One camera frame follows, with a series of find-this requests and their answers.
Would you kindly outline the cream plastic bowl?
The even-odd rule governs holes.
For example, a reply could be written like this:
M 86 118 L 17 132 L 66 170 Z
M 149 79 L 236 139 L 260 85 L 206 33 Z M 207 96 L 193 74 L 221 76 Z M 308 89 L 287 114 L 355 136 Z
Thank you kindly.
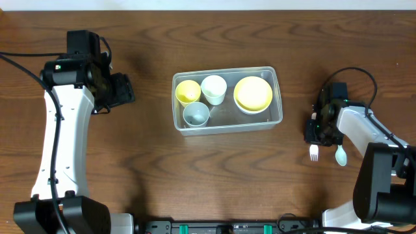
M 239 103 L 239 101 L 235 98 L 234 99 L 234 102 L 235 102 L 235 104 L 236 104 L 236 106 L 238 107 L 238 109 L 241 111 L 241 112 L 243 112 L 243 113 L 245 113 L 245 114 L 249 114 L 249 115 L 253 115 L 253 114 L 259 114 L 259 113 L 261 113 L 261 112 L 263 112 L 263 111 L 265 111 L 269 106 L 270 106 L 270 104 L 272 103 L 272 101 L 267 101 L 259 110 L 248 110 L 248 109 L 245 109 L 240 103 Z

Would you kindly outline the grey plastic cup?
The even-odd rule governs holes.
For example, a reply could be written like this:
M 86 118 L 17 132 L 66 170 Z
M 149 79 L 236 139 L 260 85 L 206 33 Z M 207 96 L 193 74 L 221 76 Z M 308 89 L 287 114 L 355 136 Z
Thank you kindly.
M 190 128 L 205 127 L 209 118 L 210 111 L 204 103 L 194 102 L 184 108 L 183 119 Z

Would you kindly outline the yellow plastic bowl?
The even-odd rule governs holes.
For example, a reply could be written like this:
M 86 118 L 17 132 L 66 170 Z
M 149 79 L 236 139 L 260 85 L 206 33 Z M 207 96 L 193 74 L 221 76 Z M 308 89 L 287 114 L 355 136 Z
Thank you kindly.
M 267 101 L 272 101 L 273 91 L 267 81 L 249 76 L 241 79 L 234 87 L 233 99 L 250 111 L 259 110 Z

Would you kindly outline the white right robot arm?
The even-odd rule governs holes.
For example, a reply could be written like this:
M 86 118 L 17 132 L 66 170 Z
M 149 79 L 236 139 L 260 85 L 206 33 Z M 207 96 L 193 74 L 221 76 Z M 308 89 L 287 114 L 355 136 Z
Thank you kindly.
M 351 201 L 322 214 L 324 227 L 369 229 L 415 223 L 415 147 L 393 139 L 364 104 L 350 101 L 346 83 L 322 87 L 304 140 L 342 145 L 348 137 L 363 161 Z

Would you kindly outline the cream plastic cup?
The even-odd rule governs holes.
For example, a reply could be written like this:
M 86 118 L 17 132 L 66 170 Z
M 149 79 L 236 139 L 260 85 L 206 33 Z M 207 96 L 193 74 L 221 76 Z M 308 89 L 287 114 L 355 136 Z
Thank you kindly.
M 211 105 L 223 102 L 228 86 L 224 78 L 219 75 L 210 75 L 201 83 L 201 91 Z

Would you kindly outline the white plastic fork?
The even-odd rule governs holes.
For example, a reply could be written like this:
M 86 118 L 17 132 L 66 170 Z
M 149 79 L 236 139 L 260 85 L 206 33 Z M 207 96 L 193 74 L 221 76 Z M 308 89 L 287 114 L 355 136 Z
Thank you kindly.
M 311 115 L 311 119 L 309 121 L 309 141 L 311 143 L 309 147 L 309 156 L 311 161 L 317 162 L 319 159 L 319 147 L 316 145 L 316 136 L 314 132 L 314 126 L 315 126 L 315 120 L 316 120 L 317 114 L 314 112 Z

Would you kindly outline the yellow plastic cup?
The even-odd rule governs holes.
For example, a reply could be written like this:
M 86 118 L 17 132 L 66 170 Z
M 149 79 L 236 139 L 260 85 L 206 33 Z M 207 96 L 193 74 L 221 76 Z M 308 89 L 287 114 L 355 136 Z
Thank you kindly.
M 193 80 L 182 81 L 175 89 L 175 97 L 183 107 L 194 102 L 199 102 L 201 93 L 200 85 Z

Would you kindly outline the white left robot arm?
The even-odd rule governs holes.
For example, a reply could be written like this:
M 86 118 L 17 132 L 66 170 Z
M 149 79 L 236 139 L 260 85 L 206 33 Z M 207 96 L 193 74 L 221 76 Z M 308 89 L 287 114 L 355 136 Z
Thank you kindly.
M 105 39 L 87 30 L 67 33 L 67 52 L 38 76 L 45 89 L 46 127 L 40 170 L 29 201 L 14 206 L 24 233 L 133 233 L 129 213 L 112 214 L 90 198 L 86 147 L 90 117 L 135 100 L 125 74 L 111 73 Z

